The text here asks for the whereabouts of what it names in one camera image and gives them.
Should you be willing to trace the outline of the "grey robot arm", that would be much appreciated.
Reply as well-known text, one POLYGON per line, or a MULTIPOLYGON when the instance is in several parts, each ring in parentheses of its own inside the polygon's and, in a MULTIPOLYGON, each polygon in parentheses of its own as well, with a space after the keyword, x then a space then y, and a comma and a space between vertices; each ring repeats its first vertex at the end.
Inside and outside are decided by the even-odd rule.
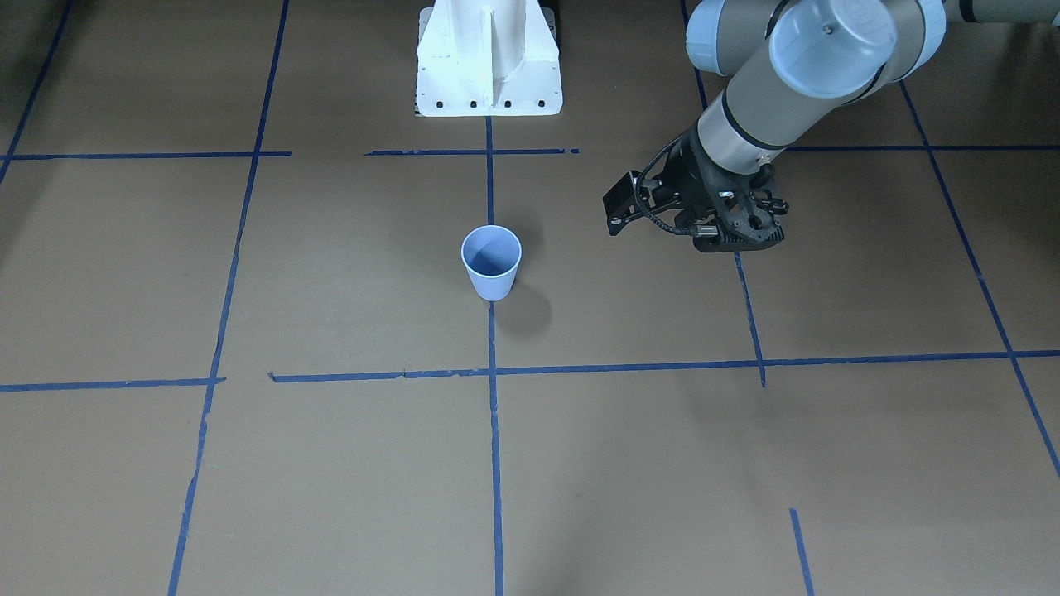
POLYGON ((660 228, 701 252, 783 241, 773 160, 827 113, 908 78, 951 23, 1058 24, 1056 1, 701 1, 686 27, 697 70, 727 84, 665 151, 660 228))

